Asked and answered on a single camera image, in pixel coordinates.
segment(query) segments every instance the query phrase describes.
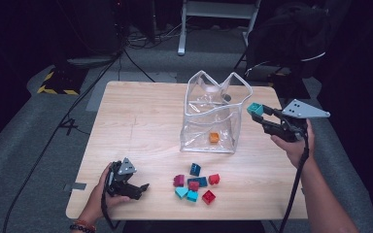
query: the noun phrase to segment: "colored block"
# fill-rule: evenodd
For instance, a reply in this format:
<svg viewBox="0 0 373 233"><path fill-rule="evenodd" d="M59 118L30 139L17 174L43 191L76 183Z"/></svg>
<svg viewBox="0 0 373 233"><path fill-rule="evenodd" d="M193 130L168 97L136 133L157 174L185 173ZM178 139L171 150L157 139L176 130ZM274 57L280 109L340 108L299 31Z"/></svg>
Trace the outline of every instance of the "colored block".
<svg viewBox="0 0 373 233"><path fill-rule="evenodd" d="M199 182L199 186L208 186L207 179L205 177L200 177L200 178L191 178L186 180L187 184L190 182Z"/></svg>
<svg viewBox="0 0 373 233"><path fill-rule="evenodd" d="M192 165L190 166L189 173L195 177L199 177L200 172L201 172L201 167L196 163L192 163Z"/></svg>
<svg viewBox="0 0 373 233"><path fill-rule="evenodd" d="M213 185L214 183L218 184L220 182L220 175L219 174L211 175L208 178L208 181L210 185Z"/></svg>
<svg viewBox="0 0 373 233"><path fill-rule="evenodd" d="M215 198L216 196L210 190L205 192L205 194L202 196L202 200L207 203L207 205L211 204L211 202L213 202Z"/></svg>
<svg viewBox="0 0 373 233"><path fill-rule="evenodd" d="M199 182L190 182L188 184L188 188L189 188L189 190L192 190L192 191L198 191Z"/></svg>
<svg viewBox="0 0 373 233"><path fill-rule="evenodd" d="M210 142L217 143L220 140L220 135L218 133L210 133Z"/></svg>
<svg viewBox="0 0 373 233"><path fill-rule="evenodd" d="M180 199L183 199L188 193L187 187L176 187L175 194L178 195Z"/></svg>
<svg viewBox="0 0 373 233"><path fill-rule="evenodd" d="M174 186L184 186L184 175L178 175L174 178Z"/></svg>
<svg viewBox="0 0 373 233"><path fill-rule="evenodd" d="M186 199L191 202L196 202L196 199L198 199L198 192L190 190L186 195Z"/></svg>

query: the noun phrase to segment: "chair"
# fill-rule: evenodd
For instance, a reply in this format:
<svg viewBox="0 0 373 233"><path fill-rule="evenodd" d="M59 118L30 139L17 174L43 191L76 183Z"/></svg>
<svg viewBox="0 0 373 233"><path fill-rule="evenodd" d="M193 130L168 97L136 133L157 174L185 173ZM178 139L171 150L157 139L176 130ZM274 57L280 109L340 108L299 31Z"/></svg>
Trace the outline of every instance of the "chair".
<svg viewBox="0 0 373 233"><path fill-rule="evenodd" d="M245 79L279 85L287 102L297 84L313 76L325 54L328 35L326 10L300 2L284 4L250 32L248 46L234 69L246 57ZM254 70L265 65L277 70L264 79L254 77ZM288 74L281 72L284 68L289 69Z"/></svg>

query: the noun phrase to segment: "human hand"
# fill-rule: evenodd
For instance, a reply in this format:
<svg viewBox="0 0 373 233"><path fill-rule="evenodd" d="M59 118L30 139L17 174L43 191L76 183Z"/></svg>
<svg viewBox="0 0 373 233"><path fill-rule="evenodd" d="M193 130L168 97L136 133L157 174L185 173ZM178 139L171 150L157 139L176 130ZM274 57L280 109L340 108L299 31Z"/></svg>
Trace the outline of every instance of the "human hand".
<svg viewBox="0 0 373 233"><path fill-rule="evenodd" d="M82 211L79 220L84 220L87 224L95 225L98 218L103 216L101 209L102 193L104 191L105 179L108 176L111 163L105 168L104 172L99 179L99 183L90 193L89 199L86 202L84 210ZM114 196L111 197L109 194L105 195L105 201L108 207L114 207L121 202L127 202L130 200L127 196Z"/></svg>
<svg viewBox="0 0 373 233"><path fill-rule="evenodd" d="M308 133L308 146L310 150L310 156L313 156L315 149L315 135L311 125L310 119L307 119L307 133ZM294 143L288 143L276 135L271 136L271 140L282 150L287 152L289 161L295 168L298 168L299 160L301 159L302 153L305 148L305 141L300 140Z"/></svg>

